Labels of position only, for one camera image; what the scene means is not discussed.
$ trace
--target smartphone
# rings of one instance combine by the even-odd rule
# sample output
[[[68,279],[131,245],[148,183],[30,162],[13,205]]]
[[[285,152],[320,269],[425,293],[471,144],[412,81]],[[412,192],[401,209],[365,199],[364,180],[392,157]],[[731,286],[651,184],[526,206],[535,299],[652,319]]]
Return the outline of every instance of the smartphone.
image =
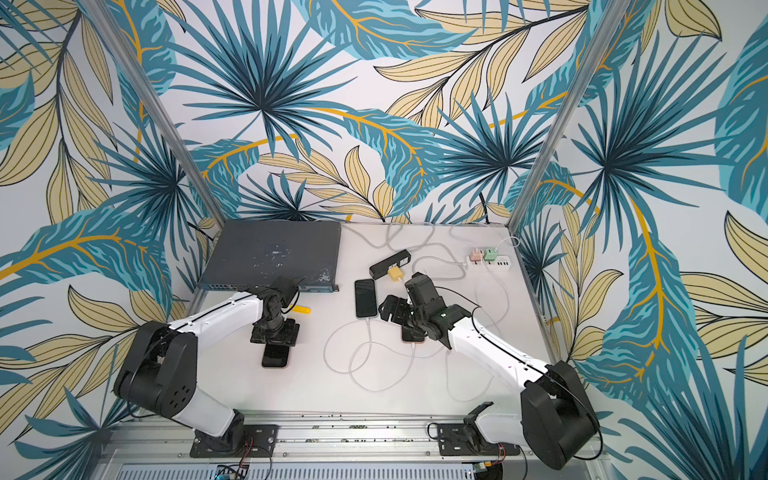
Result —
[[[357,318],[372,318],[379,315],[376,303],[376,283],[372,279],[355,282],[355,312]]]

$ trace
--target wall mural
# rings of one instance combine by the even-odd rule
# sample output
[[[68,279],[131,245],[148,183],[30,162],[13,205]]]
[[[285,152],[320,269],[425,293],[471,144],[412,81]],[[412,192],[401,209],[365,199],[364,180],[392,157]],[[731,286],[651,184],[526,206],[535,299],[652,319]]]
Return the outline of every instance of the wall mural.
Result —
[[[606,5],[108,0],[228,217],[400,223],[510,216]],[[746,186],[720,187],[745,207],[763,208],[755,160],[766,150],[765,115],[754,98],[768,63],[760,60],[766,36],[726,71],[727,60],[717,64],[723,7],[717,15],[710,7],[701,0],[631,2],[582,100],[590,120],[574,141],[581,161],[592,165],[577,176],[572,166],[551,163],[521,233],[552,339],[595,386],[591,395],[655,415],[662,402],[666,415],[697,412],[695,397],[677,383],[678,397],[670,394],[673,382],[687,385],[691,377],[698,395],[707,392],[705,405],[723,398],[723,373],[710,357],[735,356],[728,375],[754,382],[764,368],[760,360],[745,363],[744,351],[766,335],[759,315],[768,311],[768,293],[714,272],[681,276],[645,200],[687,204],[657,182],[711,183],[656,168],[700,162],[719,165],[723,178],[748,178]],[[12,478],[87,478],[110,431],[131,420],[128,406],[109,393],[110,378],[137,326],[183,315],[214,223],[75,0],[1,3],[0,45],[0,195],[18,205],[3,209],[14,229],[0,247],[0,441],[12,445],[0,455]],[[719,113],[691,116],[726,85]],[[623,103],[611,104],[614,98]],[[675,140],[711,121],[717,134],[710,140]],[[717,161],[723,157],[729,161]],[[577,184],[594,176],[594,163],[603,173],[582,194]],[[768,281],[764,263],[751,260],[768,235],[728,218],[733,255],[749,275]],[[614,242],[620,251],[631,244],[631,269],[602,260],[598,248],[613,252]],[[627,278],[632,306],[616,328],[598,327]],[[669,316],[667,328],[651,331],[645,317],[654,316]],[[749,333],[744,342],[741,328]],[[620,344],[622,332],[637,345]],[[711,356],[699,345],[710,346]],[[643,362],[647,371],[638,375]],[[673,364],[680,368],[661,371]],[[742,382],[739,412],[744,391]],[[744,452],[761,450],[766,434],[747,444],[746,430],[728,426],[743,417],[727,407],[718,412],[694,419],[730,439],[730,450],[716,452],[717,465],[752,468]],[[619,408],[601,417],[606,425],[639,419],[623,418]],[[621,436],[606,429],[625,475],[637,477],[636,458],[656,478],[680,477],[672,469],[687,475],[679,462],[709,465],[677,449],[694,448],[681,436],[689,429],[675,436],[659,430],[667,422],[659,418]]]
[[[678,3],[582,101],[521,253],[619,478],[766,478],[768,8],[691,2],[685,39]]]

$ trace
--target mounting plate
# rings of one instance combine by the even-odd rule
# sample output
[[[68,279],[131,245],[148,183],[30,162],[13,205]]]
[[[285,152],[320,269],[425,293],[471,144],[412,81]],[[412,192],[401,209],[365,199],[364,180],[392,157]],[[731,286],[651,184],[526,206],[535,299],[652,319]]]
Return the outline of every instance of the mounting plate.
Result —
[[[243,437],[246,442],[253,439],[253,447],[247,458],[266,458],[271,457],[277,443],[278,425],[243,425]],[[222,453],[209,450],[202,446],[202,443],[196,437],[190,450],[191,458],[237,458],[243,456],[244,449],[235,453]]]

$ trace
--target wall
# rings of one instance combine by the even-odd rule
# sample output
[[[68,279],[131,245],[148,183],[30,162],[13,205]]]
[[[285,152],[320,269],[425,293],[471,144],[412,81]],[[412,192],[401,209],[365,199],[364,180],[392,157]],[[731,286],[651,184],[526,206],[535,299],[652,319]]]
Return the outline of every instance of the wall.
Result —
[[[762,479],[768,5],[690,2],[704,35],[675,38],[678,4],[598,70],[521,252],[620,478]]]
[[[155,2],[124,8],[172,61]],[[183,315],[213,222],[74,1],[0,19],[0,477],[87,478],[130,420],[113,373],[139,325]]]

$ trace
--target white power strip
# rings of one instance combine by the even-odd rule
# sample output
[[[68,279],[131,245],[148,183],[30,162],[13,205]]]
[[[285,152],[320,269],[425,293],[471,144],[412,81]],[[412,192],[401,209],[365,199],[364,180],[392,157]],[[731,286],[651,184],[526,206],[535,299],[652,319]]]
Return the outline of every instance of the white power strip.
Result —
[[[507,272],[511,265],[511,261],[506,255],[499,255],[496,260],[492,262],[473,262],[469,259],[469,256],[464,257],[464,261],[467,267],[467,273],[482,273],[482,272]]]

